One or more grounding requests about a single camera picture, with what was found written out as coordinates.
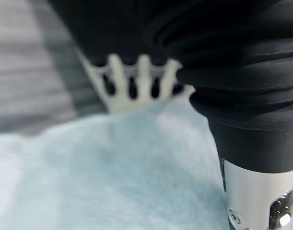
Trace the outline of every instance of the black rubber cover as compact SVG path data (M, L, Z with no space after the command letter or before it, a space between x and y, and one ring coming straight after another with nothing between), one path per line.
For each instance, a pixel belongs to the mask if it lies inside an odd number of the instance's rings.
M220 157L258 172L293 169L293 0L50 2L91 61L150 46L179 60Z

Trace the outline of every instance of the white plastic part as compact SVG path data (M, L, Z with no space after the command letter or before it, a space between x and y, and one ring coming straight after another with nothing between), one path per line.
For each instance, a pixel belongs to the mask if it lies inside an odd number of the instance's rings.
M141 55L136 65L124 65L116 54L108 57L108 64L105 67L92 65L81 53L79 54L82 64L95 88L99 97L104 102L109 112L128 112L137 108L149 106L171 99L174 84L176 83L176 71L181 65L174 60L168 60L163 67L155 67L151 64L148 55ZM113 81L116 88L115 95L109 95L104 86L103 70L109 73L108 77ZM160 94L158 98L152 98L151 87L154 73L163 70L160 81ZM138 97L133 100L129 97L129 77L135 75L135 82L138 89ZM192 87L186 86L184 92L192 92Z

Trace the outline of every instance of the metal bolt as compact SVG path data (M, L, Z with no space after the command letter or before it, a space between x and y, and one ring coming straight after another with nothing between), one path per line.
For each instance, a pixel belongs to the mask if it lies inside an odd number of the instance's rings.
M237 214L235 214L234 211L232 211L231 209L228 210L228 215L231 219L231 221L234 223L234 224L240 224L241 223L241 220L240 218L237 216Z

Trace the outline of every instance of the gray fabric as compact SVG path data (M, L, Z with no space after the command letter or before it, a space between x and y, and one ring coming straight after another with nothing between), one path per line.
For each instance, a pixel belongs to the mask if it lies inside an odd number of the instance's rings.
M105 111L45 0L0 0L0 132L37 133Z

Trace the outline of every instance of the fleece cloth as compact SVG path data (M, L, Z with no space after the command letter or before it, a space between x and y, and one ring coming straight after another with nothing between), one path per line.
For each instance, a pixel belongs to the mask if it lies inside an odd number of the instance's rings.
M0 230L228 230L225 205L188 100L0 135Z

